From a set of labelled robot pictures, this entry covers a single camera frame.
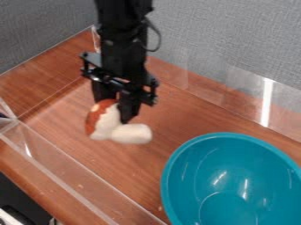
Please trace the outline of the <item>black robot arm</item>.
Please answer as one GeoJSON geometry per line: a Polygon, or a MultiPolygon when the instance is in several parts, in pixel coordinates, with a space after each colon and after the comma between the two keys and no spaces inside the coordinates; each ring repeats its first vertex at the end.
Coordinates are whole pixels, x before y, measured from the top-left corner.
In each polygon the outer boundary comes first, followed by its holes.
{"type": "Polygon", "coordinates": [[[140,106],[156,104],[159,80],[145,69],[148,31],[157,28],[147,18],[152,0],[93,0],[100,51],[81,53],[82,77],[92,82],[96,102],[117,103],[123,123],[137,116],[140,106]]]}

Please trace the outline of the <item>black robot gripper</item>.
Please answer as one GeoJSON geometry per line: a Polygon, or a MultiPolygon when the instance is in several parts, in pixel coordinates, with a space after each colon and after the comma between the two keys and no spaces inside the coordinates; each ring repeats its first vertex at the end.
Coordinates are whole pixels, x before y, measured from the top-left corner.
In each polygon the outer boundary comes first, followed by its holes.
{"type": "Polygon", "coordinates": [[[140,83],[135,83],[132,77],[124,78],[108,74],[101,69],[101,56],[97,53],[82,52],[80,58],[82,60],[82,77],[92,81],[93,101],[116,99],[116,92],[121,91],[117,109],[121,123],[127,124],[139,114],[140,102],[145,105],[157,103],[159,80],[149,72],[139,78],[140,83]]]}

